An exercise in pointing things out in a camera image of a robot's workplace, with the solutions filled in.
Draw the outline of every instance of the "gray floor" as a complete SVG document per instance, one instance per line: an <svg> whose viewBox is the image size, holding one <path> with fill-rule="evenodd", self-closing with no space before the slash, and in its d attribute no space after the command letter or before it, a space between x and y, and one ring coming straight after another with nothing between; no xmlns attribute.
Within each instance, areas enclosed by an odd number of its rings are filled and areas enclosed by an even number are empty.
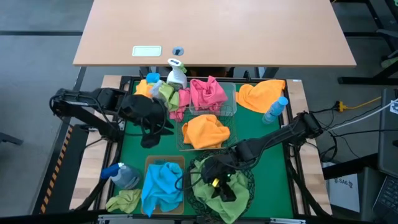
<svg viewBox="0 0 398 224"><path fill-rule="evenodd" d="M396 22L382 1L374 2L385 25ZM83 30L92 0L1 0L0 30ZM376 26L365 6L333 6L344 31L373 31ZM59 120L52 116L48 100L59 88L71 88L78 68L72 65L79 37L0 36L0 131L24 140L22 146L0 144L0 216L30 213L40 179L51 154ZM303 80L310 110L320 110L343 100L357 105L380 96L382 86L343 86L338 76L370 77L381 70L380 57L390 53L381 39L348 39L356 68L281 68L277 78ZM245 68L238 69L241 76ZM82 90L100 86L103 75L135 75L137 68L89 68ZM351 118L375 105L335 115L335 123ZM317 117L324 123L330 113ZM376 129L378 116L342 128L337 133ZM377 151L376 133L348 136L359 156ZM332 144L327 134L317 139L321 151ZM354 159L339 141L338 161Z"/></svg>

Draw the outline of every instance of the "light blue towel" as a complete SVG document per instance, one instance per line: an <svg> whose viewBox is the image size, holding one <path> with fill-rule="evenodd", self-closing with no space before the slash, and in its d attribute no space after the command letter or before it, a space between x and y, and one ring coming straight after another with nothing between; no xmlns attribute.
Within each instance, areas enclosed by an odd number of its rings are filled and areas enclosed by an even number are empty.
<svg viewBox="0 0 398 224"><path fill-rule="evenodd" d="M141 194L145 214L150 217L156 205L160 206L162 212L169 212L178 207L183 200L183 192L177 190L174 184L181 176L182 170L174 162L148 166ZM177 187L182 188L182 180L179 180Z"/></svg>

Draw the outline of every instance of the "blue bottle cap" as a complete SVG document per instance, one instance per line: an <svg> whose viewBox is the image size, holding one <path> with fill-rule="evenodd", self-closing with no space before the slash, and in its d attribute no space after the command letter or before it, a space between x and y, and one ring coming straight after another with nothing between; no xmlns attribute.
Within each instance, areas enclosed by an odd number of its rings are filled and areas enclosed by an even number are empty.
<svg viewBox="0 0 398 224"><path fill-rule="evenodd" d="M289 103L289 101L287 100L286 97L281 96L281 97L279 97L279 99L278 99L278 103L280 103L281 105L286 106L286 105Z"/></svg>

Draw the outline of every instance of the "wooden board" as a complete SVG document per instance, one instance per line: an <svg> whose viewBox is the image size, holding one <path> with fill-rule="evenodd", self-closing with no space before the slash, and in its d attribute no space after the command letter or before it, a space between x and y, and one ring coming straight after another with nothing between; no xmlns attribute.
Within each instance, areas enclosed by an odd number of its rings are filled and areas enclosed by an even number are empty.
<svg viewBox="0 0 398 224"><path fill-rule="evenodd" d="M133 57L159 45L160 57ZM184 54L174 56L174 47ZM95 0L74 65L353 67L329 0Z"/></svg>
<svg viewBox="0 0 398 224"><path fill-rule="evenodd" d="M106 75L101 87L113 87L118 88L121 76ZM287 80L287 86L289 89L290 104L292 107L293 114L297 114L301 111L308 111L307 100L301 80ZM287 116L284 115L284 123L288 123ZM99 137L98 133L90 133L88 136L87 143L97 140ZM311 143L316 144L314 140L308 140ZM99 180L101 166L104 159L106 142L99 142L89 147L84 155L81 162L78 178L76 181L75 191L73 193L72 202L70 208L76 208L79 206L95 187ZM322 167L319 160L319 154L317 149L313 146L304 144L300 150L300 157L302 160L303 173L305 177L305 184L315 200L321 205L321 207L331 214L329 197L326 191L325 180L323 179ZM100 208L104 208L106 203L106 195L108 193L109 181L103 190L103 196L101 198ZM297 197L298 211L304 214L302 198L300 191L295 186L295 193Z"/></svg>

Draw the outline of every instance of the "yellow cable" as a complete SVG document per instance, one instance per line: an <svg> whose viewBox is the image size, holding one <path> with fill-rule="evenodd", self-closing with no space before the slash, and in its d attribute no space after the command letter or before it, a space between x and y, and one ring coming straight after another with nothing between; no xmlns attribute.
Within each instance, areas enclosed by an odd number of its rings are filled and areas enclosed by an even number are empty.
<svg viewBox="0 0 398 224"><path fill-rule="evenodd" d="M368 104L373 103L373 102L375 102L375 101L377 101L377 100L380 100L380 99L381 99L381 96L379 96L379 97L377 97L377 98L375 98L375 99L373 99L373 100L371 100L371 101L368 101L368 102L366 102L366 103L363 103L363 104L361 104L361 105L354 106L354 107L346 107L345 109L351 109L351 110L353 110L353 109L358 109L358 108L360 108L360 107L362 107L362 106L368 105Z"/></svg>

